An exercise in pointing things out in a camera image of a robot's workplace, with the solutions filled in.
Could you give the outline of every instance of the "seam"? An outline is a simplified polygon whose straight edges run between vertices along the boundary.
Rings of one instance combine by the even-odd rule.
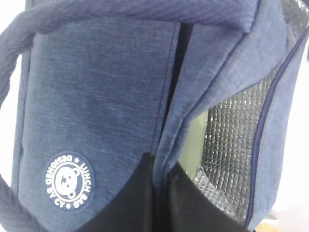
[[[157,113],[157,117],[156,117],[156,123],[155,123],[155,128],[154,128],[154,133],[153,133],[153,141],[151,143],[151,147],[150,147],[150,152],[152,152],[153,147],[154,147],[154,143],[155,143],[155,136],[157,134],[157,129],[158,129],[158,123],[159,123],[159,118],[162,112],[163,107],[163,96],[164,96],[164,92],[165,92],[165,88],[166,88],[166,80],[167,80],[167,76],[168,76],[168,71],[169,71],[169,64],[171,61],[171,51],[172,51],[172,46],[173,46],[173,41],[175,38],[175,34],[176,34],[176,28],[177,28],[177,23],[174,23],[174,28],[173,28],[173,33],[171,36],[171,40],[170,40],[170,44],[169,44],[169,55],[168,55],[168,59],[167,59],[167,64],[165,67],[165,78],[164,78],[164,83],[163,83],[163,87],[162,87],[162,94],[161,94],[161,99],[160,99],[160,107],[158,109],[158,113]]]

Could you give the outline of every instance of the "printed bear face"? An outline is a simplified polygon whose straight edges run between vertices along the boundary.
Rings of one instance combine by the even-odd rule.
[[[61,167],[56,174],[55,187],[59,194],[73,199],[76,196],[77,177],[80,171],[77,168]]]

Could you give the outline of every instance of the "navy zipper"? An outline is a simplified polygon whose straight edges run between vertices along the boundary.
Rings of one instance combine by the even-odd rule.
[[[247,216],[245,220],[245,227],[249,226],[249,223],[253,216],[253,208],[254,208],[254,197],[255,197],[255,181],[256,181],[256,173],[257,173],[257,164],[260,152],[260,144],[263,135],[263,130],[266,122],[266,118],[275,95],[275,91],[279,81],[281,80],[284,72],[286,71],[287,67],[289,66],[291,60],[293,59],[294,55],[297,53],[299,47],[301,46],[303,40],[306,38],[309,32],[309,27],[306,31],[301,35],[299,40],[296,42],[294,47],[292,48],[291,52],[288,54],[286,59],[284,60],[283,64],[279,68],[275,78],[273,79],[268,94],[266,96],[259,121],[257,123],[254,140],[253,140],[253,147],[252,147],[252,156],[251,156],[251,183],[250,183],[250,199],[249,199],[249,206],[247,211]]]

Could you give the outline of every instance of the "white background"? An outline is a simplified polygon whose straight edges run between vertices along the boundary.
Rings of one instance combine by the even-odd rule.
[[[0,32],[24,9],[24,0],[0,0]],[[283,173],[272,216],[267,220],[282,232],[307,232],[309,228],[309,65],[307,50],[296,84]],[[0,174],[11,182],[12,156],[20,76],[20,59],[11,78],[11,90],[0,111]]]

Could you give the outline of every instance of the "bear face logo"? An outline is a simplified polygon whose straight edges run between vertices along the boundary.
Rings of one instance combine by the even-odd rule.
[[[59,194],[69,199],[76,197],[77,177],[80,171],[77,168],[61,167],[55,178],[55,187]]]
[[[94,188],[94,175],[82,156],[62,152],[49,161],[44,182],[47,198],[57,208],[74,212],[89,202]]]

